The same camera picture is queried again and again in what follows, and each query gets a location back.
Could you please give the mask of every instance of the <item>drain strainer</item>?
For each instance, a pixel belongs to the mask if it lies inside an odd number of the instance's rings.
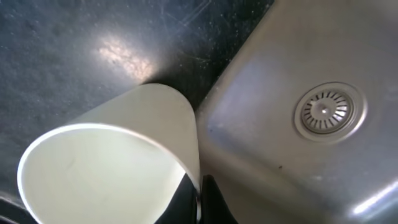
[[[332,142],[356,131],[365,115],[366,102],[358,90],[344,83],[326,83],[303,96],[294,119],[304,137]]]

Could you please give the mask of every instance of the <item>cup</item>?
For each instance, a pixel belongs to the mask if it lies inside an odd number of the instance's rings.
[[[37,138],[17,183],[38,223],[154,223],[185,174],[199,192],[192,107],[147,84]]]

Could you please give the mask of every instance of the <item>cup rim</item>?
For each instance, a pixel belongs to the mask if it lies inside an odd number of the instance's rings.
[[[27,211],[32,215],[32,217],[39,223],[43,224],[38,216],[33,212],[32,208],[30,207],[28,201],[26,200],[25,192],[22,186],[22,171],[25,166],[25,162],[28,158],[28,156],[31,154],[31,152],[39,146],[41,143],[43,143],[45,140],[56,136],[58,134],[62,134],[68,131],[75,131],[75,130],[82,130],[82,129],[102,129],[102,130],[110,130],[110,131],[117,131],[119,133],[124,133],[124,134],[129,134],[131,136],[134,136],[136,138],[139,138],[145,142],[148,142],[149,144],[152,144],[156,148],[160,149],[162,152],[166,153],[166,155],[171,156],[180,166],[181,168],[185,171],[185,173],[189,176],[191,181],[193,182],[194,187],[197,189],[195,185],[195,180],[192,180],[191,174],[189,173],[189,170],[187,167],[182,163],[182,161],[175,156],[170,150],[168,150],[165,146],[163,146],[161,143],[157,142],[156,140],[144,135],[137,133],[135,131],[132,131],[130,129],[122,128],[120,126],[115,126],[112,124],[104,124],[104,123],[77,123],[77,124],[68,124],[65,126],[61,126],[58,128],[55,128],[51,131],[46,132],[45,134],[41,135],[37,139],[35,139],[25,150],[23,153],[19,163],[18,163],[18,168],[17,168],[17,186],[18,186],[18,191],[19,195],[21,196],[22,202],[25,205]]]

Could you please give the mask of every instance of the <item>dark countertop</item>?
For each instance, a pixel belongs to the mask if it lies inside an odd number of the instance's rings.
[[[0,0],[0,197],[26,147],[136,85],[197,108],[273,0]]]

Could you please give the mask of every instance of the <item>sink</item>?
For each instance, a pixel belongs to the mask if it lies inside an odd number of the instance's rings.
[[[398,220],[397,26],[394,1],[276,1],[197,111],[201,161],[305,223]]]

